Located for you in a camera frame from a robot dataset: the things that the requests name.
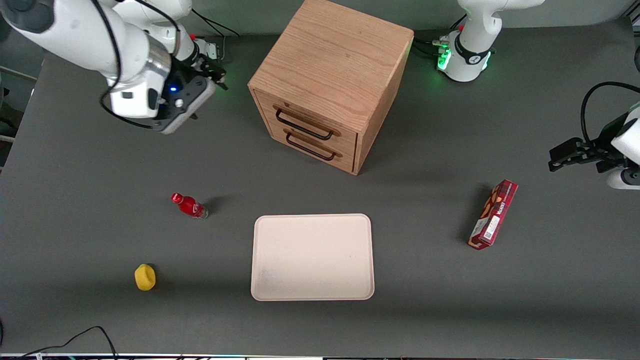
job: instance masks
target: cabinet top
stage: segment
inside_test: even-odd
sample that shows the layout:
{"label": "cabinet top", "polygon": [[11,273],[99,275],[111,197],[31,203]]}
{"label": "cabinet top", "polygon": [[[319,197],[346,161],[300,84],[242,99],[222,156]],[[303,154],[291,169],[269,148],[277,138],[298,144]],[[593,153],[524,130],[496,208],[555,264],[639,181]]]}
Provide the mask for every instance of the cabinet top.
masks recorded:
{"label": "cabinet top", "polygon": [[410,29],[326,0],[306,0],[249,86],[359,131],[412,40]]}

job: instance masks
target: black cable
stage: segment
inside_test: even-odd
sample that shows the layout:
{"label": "black cable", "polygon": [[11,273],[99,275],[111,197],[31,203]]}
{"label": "black cable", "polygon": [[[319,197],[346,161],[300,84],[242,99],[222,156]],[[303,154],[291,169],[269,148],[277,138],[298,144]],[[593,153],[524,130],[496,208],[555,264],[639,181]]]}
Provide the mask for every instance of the black cable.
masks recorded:
{"label": "black cable", "polygon": [[453,25],[451,25],[451,29],[455,29],[456,26],[458,26],[458,24],[460,24],[462,22],[462,20],[465,19],[465,17],[467,17],[467,13],[465,13],[464,15],[462,15],[462,17],[460,19],[458,19],[458,21],[456,21]]}
{"label": "black cable", "polygon": [[413,41],[417,42],[418,44],[432,45],[432,43],[430,41],[421,40],[419,38],[413,38]]}
{"label": "black cable", "polygon": [[637,3],[637,4],[633,7],[633,9],[631,9],[631,10],[629,10],[629,11],[627,12],[627,16],[631,16],[631,14],[633,14],[633,12],[634,12],[634,11],[636,11],[636,10],[638,9],[638,7],[639,7],[639,6],[640,6],[640,3]]}
{"label": "black cable", "polygon": [[118,73],[116,75],[116,79],[114,80],[113,84],[111,86],[109,86],[107,88],[107,90],[105,90],[102,93],[102,95],[100,96],[100,106],[106,112],[108,112],[109,114],[111,114],[112,116],[114,116],[118,120],[122,120],[122,121],[126,122],[127,124],[131,124],[133,126],[142,127],[143,129],[151,129],[151,126],[149,126],[149,125],[143,125],[143,124],[137,123],[135,121],[131,121],[129,119],[125,119],[124,117],[121,117],[120,115],[117,115],[116,113],[111,111],[111,109],[109,109],[104,104],[104,99],[107,97],[107,95],[109,95],[109,93],[113,90],[113,88],[116,87],[116,85],[120,82],[120,78],[122,77],[122,58],[120,57],[120,50],[118,48],[118,43],[116,42],[116,36],[113,34],[113,29],[111,29],[111,24],[109,23],[109,19],[107,19],[107,15],[104,13],[104,10],[102,9],[102,6],[98,3],[98,0],[91,0],[91,1],[93,2],[93,5],[95,6],[95,9],[98,10],[98,13],[100,14],[100,17],[102,18],[104,26],[107,28],[107,32],[109,33],[109,39],[111,39],[111,45],[113,46],[113,53],[114,53],[115,58],[116,58],[116,69],[117,69],[117,73]]}
{"label": "black cable", "polygon": [[596,147],[595,147],[594,143],[589,138],[589,134],[587,134],[587,124],[586,124],[586,120],[584,118],[585,112],[587,110],[587,103],[589,102],[589,98],[591,97],[591,94],[593,94],[594,91],[598,90],[599,88],[602,88],[603,86],[617,86],[619,88],[625,88],[627,90],[631,90],[631,91],[637,92],[639,94],[640,94],[640,88],[637,87],[637,86],[630,85],[630,84],[619,83],[617,81],[605,81],[605,82],[599,83],[599,84],[595,85],[593,88],[591,88],[587,92],[587,94],[584,96],[584,99],[582,100],[582,106],[580,107],[580,127],[582,128],[582,136],[584,137],[584,142],[591,148],[591,150],[600,159],[602,159],[604,162],[612,163],[612,161],[609,158],[604,156],[604,154],[602,154],[600,151],[596,150]]}
{"label": "black cable", "polygon": [[213,21],[213,20],[211,20],[211,19],[209,19],[209,18],[207,18],[207,17],[204,17],[203,15],[200,15],[200,13],[198,13],[198,12],[197,12],[197,11],[195,11],[194,9],[191,9],[191,11],[192,11],[194,14],[198,15],[200,18],[202,18],[202,20],[210,21],[210,22],[214,23],[215,25],[218,25],[219,27],[221,27],[221,28],[223,28],[223,29],[227,29],[227,30],[231,31],[232,33],[236,34],[236,36],[237,36],[237,37],[240,37],[240,34],[239,34],[239,33],[237,33],[237,31],[235,31],[235,30],[233,30],[233,29],[230,29],[230,28],[228,28],[228,27],[224,26],[223,24],[220,24],[219,22],[215,22],[215,21]]}
{"label": "black cable", "polygon": [[171,25],[173,25],[173,27],[175,28],[175,45],[173,47],[173,52],[171,53],[171,55],[175,55],[178,53],[178,49],[180,48],[180,28],[178,27],[178,23],[173,20],[169,15],[165,14],[162,10],[156,8],[155,6],[148,4],[146,2],[144,2],[143,0],[135,0],[137,3],[146,6],[147,8],[150,8],[151,10],[157,12],[158,14],[160,14],[162,17],[164,17],[165,19],[167,19],[167,21],[171,22]]}
{"label": "black cable", "polygon": [[24,354],[23,356],[13,357],[12,359],[22,360],[27,356],[30,356],[30,355],[33,355],[33,354],[37,354],[39,352],[43,352],[43,351],[46,351],[46,350],[50,350],[52,348],[63,348],[63,347],[66,347],[67,345],[69,345],[69,343],[71,343],[71,341],[74,341],[78,336],[83,335],[84,333],[89,332],[89,331],[91,331],[93,329],[99,329],[103,333],[104,337],[107,339],[107,342],[109,343],[109,348],[111,349],[111,353],[113,354],[113,359],[117,359],[118,356],[116,355],[116,348],[113,346],[113,343],[111,342],[111,339],[109,338],[109,335],[107,335],[107,332],[104,330],[104,328],[102,328],[102,326],[92,326],[89,329],[87,329],[87,330],[85,330],[83,332],[80,332],[79,334],[76,334],[73,338],[70,338],[69,340],[67,340],[66,343],[64,343],[62,345],[53,345],[53,346],[50,346],[50,347],[39,348],[38,350],[30,351],[30,352]]}
{"label": "black cable", "polygon": [[225,34],[223,34],[220,30],[218,30],[218,28],[216,28],[215,26],[213,26],[209,21],[209,19],[207,19],[206,17],[200,15],[199,13],[197,13],[194,9],[191,9],[191,11],[196,14],[197,16],[199,16],[204,22],[207,23],[207,25],[209,25],[210,27],[213,28],[213,30],[215,30],[218,34],[220,34],[221,37],[225,37]]}
{"label": "black cable", "polygon": [[640,72],[640,46],[636,47],[636,53],[634,54],[634,63],[636,65],[636,69]]}
{"label": "black cable", "polygon": [[423,50],[423,49],[421,49],[421,48],[417,47],[416,45],[411,46],[411,50],[417,50],[417,51],[420,51],[422,54],[425,54],[425,55],[427,55],[427,56],[429,56],[429,57],[431,57],[431,58],[435,58],[435,57],[436,57],[436,54],[429,53],[429,52],[427,52],[426,50]]}
{"label": "black cable", "polygon": [[225,54],[227,53],[227,37],[225,36],[225,34],[223,34],[220,30],[218,30],[218,28],[216,28],[215,26],[213,26],[213,24],[210,23],[211,20],[207,19],[206,17],[200,15],[199,13],[197,13],[194,9],[191,9],[191,11],[196,14],[197,16],[199,16],[202,21],[204,21],[205,23],[207,23],[207,25],[209,25],[213,30],[215,30],[218,34],[220,34],[220,36],[222,37],[222,56],[220,56],[220,58],[218,60],[224,60],[225,58]]}

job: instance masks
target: red box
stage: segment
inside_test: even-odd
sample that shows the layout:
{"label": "red box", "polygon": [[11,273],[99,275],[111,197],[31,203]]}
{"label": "red box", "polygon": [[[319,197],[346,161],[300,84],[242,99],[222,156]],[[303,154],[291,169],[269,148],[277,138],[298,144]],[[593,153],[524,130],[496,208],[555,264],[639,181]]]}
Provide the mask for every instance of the red box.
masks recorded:
{"label": "red box", "polygon": [[484,204],[482,215],[476,223],[474,232],[469,238],[468,244],[474,249],[482,250],[493,245],[502,225],[502,219],[507,215],[507,210],[517,189],[518,185],[509,180],[504,180],[493,188],[491,196]]}

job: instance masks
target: wall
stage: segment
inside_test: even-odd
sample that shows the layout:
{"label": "wall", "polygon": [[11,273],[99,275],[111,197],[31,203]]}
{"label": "wall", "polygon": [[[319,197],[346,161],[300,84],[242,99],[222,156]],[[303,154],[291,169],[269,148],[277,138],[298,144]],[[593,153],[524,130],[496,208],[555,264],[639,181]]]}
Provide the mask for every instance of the wall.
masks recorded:
{"label": "wall", "polygon": [[[45,51],[27,40],[0,17],[0,65],[31,76],[38,76]],[[4,102],[12,108],[24,111],[34,82],[3,74],[3,86],[11,92]]]}
{"label": "wall", "polygon": [[[464,11],[455,0],[333,0],[412,29],[442,29]],[[302,0],[194,0],[193,8],[243,34],[277,34]],[[591,25],[619,17],[633,0],[547,0],[536,8],[502,13],[507,28]],[[190,32],[212,33],[193,14],[181,20]]]}
{"label": "wall", "polygon": [[[242,34],[277,34],[286,27],[302,1],[193,0],[193,8]],[[447,28],[464,14],[455,0],[333,1],[412,29]],[[633,0],[547,0],[536,8],[503,12],[502,18],[507,28],[590,25],[619,17],[631,3]],[[193,14],[180,21],[190,33],[214,34]],[[0,19],[0,65],[37,76],[45,52],[15,31],[7,32],[7,25]],[[4,85],[12,90],[5,101],[24,110],[33,84],[5,76]]]}

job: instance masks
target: white tray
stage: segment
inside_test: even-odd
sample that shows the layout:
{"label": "white tray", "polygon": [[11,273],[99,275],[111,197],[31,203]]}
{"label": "white tray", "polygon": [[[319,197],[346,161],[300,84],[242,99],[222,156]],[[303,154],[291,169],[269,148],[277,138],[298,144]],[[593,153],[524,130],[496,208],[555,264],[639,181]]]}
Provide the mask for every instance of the white tray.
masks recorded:
{"label": "white tray", "polygon": [[256,220],[251,272],[255,300],[366,300],[373,291],[367,215],[279,215]]}

